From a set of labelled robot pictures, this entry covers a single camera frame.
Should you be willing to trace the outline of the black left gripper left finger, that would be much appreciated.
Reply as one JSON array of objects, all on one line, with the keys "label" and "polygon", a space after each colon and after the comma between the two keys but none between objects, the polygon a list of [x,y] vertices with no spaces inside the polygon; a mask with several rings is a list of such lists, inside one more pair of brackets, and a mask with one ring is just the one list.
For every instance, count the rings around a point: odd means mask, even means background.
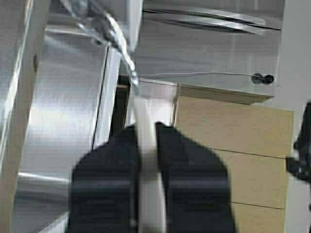
[{"label": "black left gripper left finger", "polygon": [[85,154],[71,173],[67,232],[138,232],[139,171],[133,125]]}]

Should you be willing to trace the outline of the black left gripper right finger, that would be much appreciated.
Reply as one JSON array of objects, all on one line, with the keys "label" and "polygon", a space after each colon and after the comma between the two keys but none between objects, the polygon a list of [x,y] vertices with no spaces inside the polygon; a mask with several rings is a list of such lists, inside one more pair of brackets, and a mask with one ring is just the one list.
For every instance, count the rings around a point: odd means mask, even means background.
[{"label": "black left gripper right finger", "polygon": [[216,153],[156,123],[170,233],[233,233],[227,168]]}]

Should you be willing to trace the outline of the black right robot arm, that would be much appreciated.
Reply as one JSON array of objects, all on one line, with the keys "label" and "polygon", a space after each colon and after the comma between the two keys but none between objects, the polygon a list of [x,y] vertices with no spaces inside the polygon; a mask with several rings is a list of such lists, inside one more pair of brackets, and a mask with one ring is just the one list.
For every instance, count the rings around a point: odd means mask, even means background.
[{"label": "black right robot arm", "polygon": [[311,108],[292,142],[291,111],[182,97],[157,125],[171,233],[281,233],[288,176],[311,180]]}]

